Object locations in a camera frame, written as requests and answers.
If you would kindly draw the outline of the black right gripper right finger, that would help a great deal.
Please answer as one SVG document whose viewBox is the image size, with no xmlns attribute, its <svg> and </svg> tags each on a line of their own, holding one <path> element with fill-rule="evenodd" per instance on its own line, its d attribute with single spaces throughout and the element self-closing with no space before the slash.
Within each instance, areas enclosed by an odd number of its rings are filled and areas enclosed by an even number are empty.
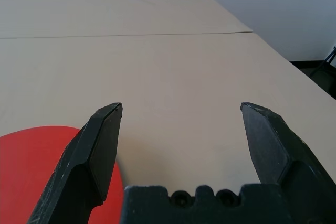
<svg viewBox="0 0 336 224">
<path fill-rule="evenodd" d="M 272 110 L 249 102 L 240 110 L 260 182 L 280 187 L 295 223 L 335 223 L 335 182 L 307 144 Z"/>
</svg>

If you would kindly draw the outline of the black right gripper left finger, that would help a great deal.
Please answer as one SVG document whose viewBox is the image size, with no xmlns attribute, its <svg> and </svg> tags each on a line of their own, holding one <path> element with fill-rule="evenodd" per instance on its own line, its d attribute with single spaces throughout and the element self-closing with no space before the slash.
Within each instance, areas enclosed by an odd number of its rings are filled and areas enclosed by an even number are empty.
<svg viewBox="0 0 336 224">
<path fill-rule="evenodd" d="M 63 151 L 28 223 L 88 223 L 107 198 L 121 118 L 121 103 L 90 117 Z"/>
</svg>

